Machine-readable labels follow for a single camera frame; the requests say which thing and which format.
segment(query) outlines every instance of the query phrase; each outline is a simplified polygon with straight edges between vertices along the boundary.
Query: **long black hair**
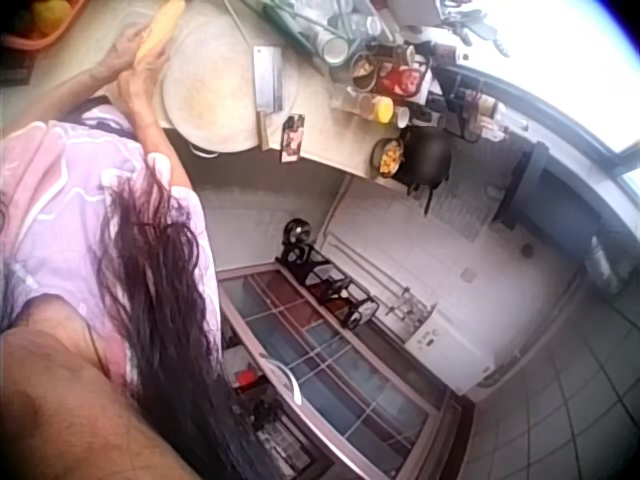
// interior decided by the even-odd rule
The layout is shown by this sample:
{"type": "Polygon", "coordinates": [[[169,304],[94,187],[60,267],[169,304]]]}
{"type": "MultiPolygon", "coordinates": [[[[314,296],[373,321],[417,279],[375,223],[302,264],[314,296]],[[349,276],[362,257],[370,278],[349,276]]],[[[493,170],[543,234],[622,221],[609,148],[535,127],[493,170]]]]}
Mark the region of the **long black hair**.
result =
{"type": "MultiPolygon", "coordinates": [[[[202,478],[278,479],[272,457],[240,411],[207,327],[190,213],[146,168],[142,194],[130,182],[113,189],[96,255],[105,308],[135,365],[131,396],[144,419],[202,478]],[[119,224],[112,237],[113,215],[119,224]]],[[[10,284],[3,285],[0,333],[14,318],[10,284]]]]}

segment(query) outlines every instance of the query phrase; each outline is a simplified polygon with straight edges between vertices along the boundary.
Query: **round cutting board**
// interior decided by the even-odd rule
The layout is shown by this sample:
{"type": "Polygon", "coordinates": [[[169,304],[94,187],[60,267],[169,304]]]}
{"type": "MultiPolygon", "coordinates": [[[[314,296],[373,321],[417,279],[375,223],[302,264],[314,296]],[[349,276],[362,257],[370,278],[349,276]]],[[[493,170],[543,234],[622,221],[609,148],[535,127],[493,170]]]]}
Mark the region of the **round cutting board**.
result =
{"type": "MultiPolygon", "coordinates": [[[[269,38],[256,42],[277,45],[269,38]]],[[[283,110],[267,116],[269,133],[281,130],[297,92],[295,57],[286,49],[282,78],[283,110]]],[[[182,38],[167,67],[163,97],[175,128],[197,147],[239,152],[258,145],[253,49],[228,17],[203,24],[182,38]]]]}

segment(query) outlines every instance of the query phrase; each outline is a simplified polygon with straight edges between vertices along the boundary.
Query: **knife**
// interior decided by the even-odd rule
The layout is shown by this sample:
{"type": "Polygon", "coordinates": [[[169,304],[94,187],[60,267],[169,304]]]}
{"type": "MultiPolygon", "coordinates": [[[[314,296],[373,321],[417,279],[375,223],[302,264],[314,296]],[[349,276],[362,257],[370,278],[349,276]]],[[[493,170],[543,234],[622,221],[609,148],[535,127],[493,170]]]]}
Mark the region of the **knife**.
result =
{"type": "Polygon", "coordinates": [[[282,110],[282,49],[253,47],[253,87],[260,148],[269,149],[267,115],[282,110]]]}

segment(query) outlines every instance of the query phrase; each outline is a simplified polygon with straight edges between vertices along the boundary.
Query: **red container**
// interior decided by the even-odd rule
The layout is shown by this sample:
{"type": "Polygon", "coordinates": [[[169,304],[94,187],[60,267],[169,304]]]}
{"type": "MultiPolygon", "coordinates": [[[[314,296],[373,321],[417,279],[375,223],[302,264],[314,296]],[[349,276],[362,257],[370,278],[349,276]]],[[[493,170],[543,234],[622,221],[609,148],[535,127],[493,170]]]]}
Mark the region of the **red container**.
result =
{"type": "Polygon", "coordinates": [[[36,32],[30,38],[25,38],[12,34],[4,34],[2,35],[2,45],[15,50],[26,50],[32,52],[48,47],[58,40],[67,28],[69,28],[87,1],[88,0],[69,0],[69,4],[72,9],[71,15],[69,15],[64,23],[51,35],[44,35],[40,32],[36,32]]]}

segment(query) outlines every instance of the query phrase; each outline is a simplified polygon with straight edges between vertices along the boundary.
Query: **beige countertop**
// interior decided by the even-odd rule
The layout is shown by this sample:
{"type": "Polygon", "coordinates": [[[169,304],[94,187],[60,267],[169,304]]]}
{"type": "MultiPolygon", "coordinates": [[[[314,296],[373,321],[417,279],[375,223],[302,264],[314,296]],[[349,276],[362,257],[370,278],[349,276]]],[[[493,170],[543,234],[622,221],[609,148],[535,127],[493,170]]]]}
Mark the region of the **beige countertop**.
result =
{"type": "MultiPolygon", "coordinates": [[[[72,75],[91,67],[107,52],[123,27],[130,23],[151,18],[166,0],[109,1],[90,0],[72,28],[49,49],[41,52],[31,78],[25,87],[5,88],[0,94],[2,102],[1,123],[5,124],[16,112],[33,101],[39,94],[72,75]]],[[[259,42],[259,31],[271,29],[262,19],[239,1],[232,4],[240,17],[251,41],[259,42]]],[[[175,41],[197,26],[212,19],[230,15],[222,0],[192,0],[180,21],[175,41]]],[[[357,116],[331,110],[327,86],[329,80],[322,77],[306,62],[298,59],[298,89],[292,113],[306,117],[302,156],[313,161],[338,168],[344,172],[391,188],[404,188],[394,181],[376,179],[369,167],[369,154],[381,137],[395,136],[396,130],[363,120],[357,116]]],[[[105,89],[114,97],[114,86],[105,89]]],[[[156,96],[158,115],[164,127],[173,127],[167,117],[161,95],[156,96]]],[[[269,145],[280,149],[280,132],[271,132],[269,145]]]]}

